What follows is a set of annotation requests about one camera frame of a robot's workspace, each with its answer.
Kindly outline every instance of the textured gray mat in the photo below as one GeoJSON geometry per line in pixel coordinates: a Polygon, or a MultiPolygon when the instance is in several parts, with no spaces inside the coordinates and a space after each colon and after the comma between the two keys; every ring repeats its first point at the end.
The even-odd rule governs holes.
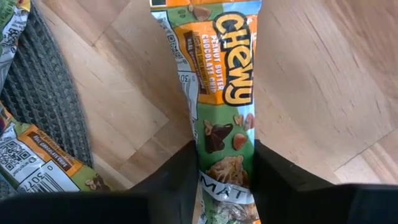
{"type": "Polygon", "coordinates": [[[88,134],[75,87],[34,4],[0,100],[17,120],[36,124],[62,149],[92,167],[88,134]]]}

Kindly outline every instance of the wooden floor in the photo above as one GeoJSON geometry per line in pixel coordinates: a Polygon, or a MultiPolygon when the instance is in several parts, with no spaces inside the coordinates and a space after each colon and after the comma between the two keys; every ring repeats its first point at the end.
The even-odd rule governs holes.
{"type": "MultiPolygon", "coordinates": [[[[146,0],[41,0],[80,93],[97,171],[137,184],[191,139],[146,0]]],[[[265,0],[257,137],[338,182],[398,183],[398,1],[265,0]]]]}

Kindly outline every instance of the gray mat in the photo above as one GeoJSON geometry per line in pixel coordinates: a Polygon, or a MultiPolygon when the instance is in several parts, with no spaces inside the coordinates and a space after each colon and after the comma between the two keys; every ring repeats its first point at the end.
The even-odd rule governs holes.
{"type": "Polygon", "coordinates": [[[34,4],[0,100],[17,120],[37,125],[62,149],[92,167],[88,133],[75,87],[34,4]]]}

